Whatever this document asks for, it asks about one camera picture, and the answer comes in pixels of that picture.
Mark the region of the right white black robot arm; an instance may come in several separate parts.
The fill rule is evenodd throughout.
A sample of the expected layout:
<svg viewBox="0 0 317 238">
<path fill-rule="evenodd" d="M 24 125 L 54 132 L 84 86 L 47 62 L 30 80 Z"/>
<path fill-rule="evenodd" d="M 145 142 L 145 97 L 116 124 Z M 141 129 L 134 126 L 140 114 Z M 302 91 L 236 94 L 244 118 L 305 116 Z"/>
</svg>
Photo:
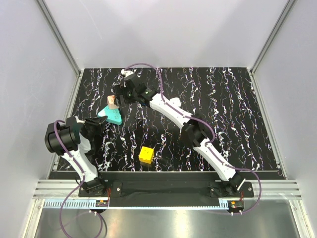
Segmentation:
<svg viewBox="0 0 317 238">
<path fill-rule="evenodd" d="M 145 85 L 130 70 L 122 70 L 123 82 L 114 86 L 114 103 L 117 106 L 139 103 L 161 113 L 180 129 L 184 145 L 194 149 L 216 171 L 229 196 L 237 196 L 243 190 L 245 178 L 213 146 L 215 134 L 199 114 L 191 114 L 167 99 L 162 91 Z"/>
</svg>

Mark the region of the yellow cube socket adapter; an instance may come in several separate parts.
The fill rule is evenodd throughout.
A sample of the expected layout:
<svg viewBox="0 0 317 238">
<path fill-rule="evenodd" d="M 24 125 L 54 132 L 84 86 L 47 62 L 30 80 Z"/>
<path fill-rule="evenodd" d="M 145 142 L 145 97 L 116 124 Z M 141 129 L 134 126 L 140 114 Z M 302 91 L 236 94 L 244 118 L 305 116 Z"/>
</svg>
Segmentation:
<svg viewBox="0 0 317 238">
<path fill-rule="evenodd" d="M 154 158 L 154 149 L 146 146 L 142 146 L 139 161 L 145 164 L 151 164 Z"/>
</svg>

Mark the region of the beige wooden plug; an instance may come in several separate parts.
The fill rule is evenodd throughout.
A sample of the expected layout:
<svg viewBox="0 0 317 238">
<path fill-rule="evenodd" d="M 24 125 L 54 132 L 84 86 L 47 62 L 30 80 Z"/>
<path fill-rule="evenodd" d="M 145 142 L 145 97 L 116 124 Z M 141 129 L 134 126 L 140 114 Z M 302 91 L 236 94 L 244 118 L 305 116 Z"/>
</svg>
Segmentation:
<svg viewBox="0 0 317 238">
<path fill-rule="evenodd" d="M 107 96 L 107 106 L 110 110 L 119 109 L 119 106 L 115 102 L 115 96 L 109 95 Z"/>
</svg>

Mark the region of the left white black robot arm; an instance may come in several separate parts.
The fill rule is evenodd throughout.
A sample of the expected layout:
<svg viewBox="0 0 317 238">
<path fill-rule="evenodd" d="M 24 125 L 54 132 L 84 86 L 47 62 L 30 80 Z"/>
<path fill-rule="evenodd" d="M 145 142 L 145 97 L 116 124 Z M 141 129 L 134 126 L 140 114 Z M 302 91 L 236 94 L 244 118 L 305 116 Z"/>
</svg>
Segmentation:
<svg viewBox="0 0 317 238">
<path fill-rule="evenodd" d="M 49 152 L 65 159 L 77 172 L 80 189 L 89 195 L 102 196 L 107 184 L 89 157 L 96 152 L 96 137 L 102 134 L 107 116 L 79 119 L 69 117 L 48 125 L 45 145 Z"/>
</svg>

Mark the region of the teal socket block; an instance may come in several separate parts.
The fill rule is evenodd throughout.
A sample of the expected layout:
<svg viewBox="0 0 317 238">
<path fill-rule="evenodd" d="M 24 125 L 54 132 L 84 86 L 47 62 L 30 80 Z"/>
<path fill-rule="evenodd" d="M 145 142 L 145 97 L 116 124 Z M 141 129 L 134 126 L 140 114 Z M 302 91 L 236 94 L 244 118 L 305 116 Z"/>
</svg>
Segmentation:
<svg viewBox="0 0 317 238">
<path fill-rule="evenodd" d="M 104 117 L 107 116 L 106 121 L 121 125 L 122 124 L 122 117 L 119 112 L 119 109 L 110 109 L 109 106 L 104 107 L 100 112 L 97 114 L 98 117 Z"/>
</svg>

